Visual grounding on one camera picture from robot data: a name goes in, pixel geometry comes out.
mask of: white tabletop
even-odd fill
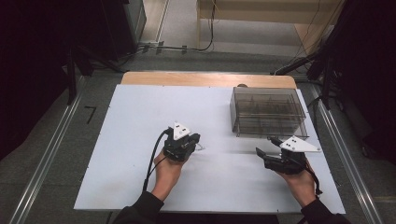
[[[300,213],[285,181],[265,169],[256,155],[280,148],[260,138],[236,137],[231,129],[233,88],[119,85],[75,204],[79,210],[118,210],[140,196],[149,158],[160,133],[174,121],[201,135],[204,150],[192,153],[163,211],[219,213]],[[320,147],[306,113],[306,141]],[[161,141],[157,154],[163,146]],[[306,153],[333,213],[345,213],[323,153]],[[155,172],[148,190],[152,190]]]

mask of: black sleeve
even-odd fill
[[[309,224],[350,224],[342,215],[332,214],[320,200],[314,200],[311,204],[304,207],[301,212]]]
[[[134,205],[120,211],[113,224],[155,224],[155,218],[162,207],[163,201],[145,191]]]

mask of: metal frame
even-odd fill
[[[56,128],[56,131],[52,136],[52,138],[50,139],[49,145],[47,146],[47,149],[44,152],[40,163],[37,165],[37,168],[35,169],[33,176],[26,185],[26,188],[24,189],[21,198],[19,200],[18,206],[15,209],[8,223],[20,224],[20,223],[24,223],[24,221],[26,220],[29,211],[33,205],[33,202],[35,201],[35,197],[40,191],[41,185],[43,184],[47,172],[50,169],[53,159],[55,158],[55,155],[58,151],[58,148],[62,143],[64,134],[67,131],[70,121],[76,112],[86,82],[87,82],[87,78],[81,76],[78,81],[79,92],[77,94],[77,97],[71,105],[67,106],[66,110],[64,111],[64,114],[58,124],[58,127]]]
[[[320,90],[318,87],[311,86],[312,94],[315,98],[319,97]],[[352,156],[349,153],[347,144],[345,143],[334,118],[332,117],[332,111],[327,110],[323,104],[319,105],[320,113],[323,116],[326,126],[330,132],[332,140],[335,144],[335,149],[343,163],[346,174],[355,190],[356,196],[361,204],[361,209],[369,223],[382,224],[384,223],[380,214],[378,213],[374,200],[364,183],[361,173],[359,172]]]

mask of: clear plastic box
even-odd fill
[[[234,87],[230,110],[237,136],[307,137],[305,112],[295,89]]]

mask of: hand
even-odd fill
[[[172,161],[165,158],[163,151],[161,151],[154,159],[154,164],[158,165],[155,168],[156,182],[151,193],[161,201],[164,201],[177,183],[184,163],[185,161]]]
[[[309,165],[309,162],[307,162],[307,164],[309,169],[313,171],[311,166]],[[297,175],[285,175],[281,173],[278,174],[286,180],[291,190],[291,193],[301,207],[309,205],[316,199],[315,181],[312,178],[312,175],[309,174],[306,170],[303,170]]]

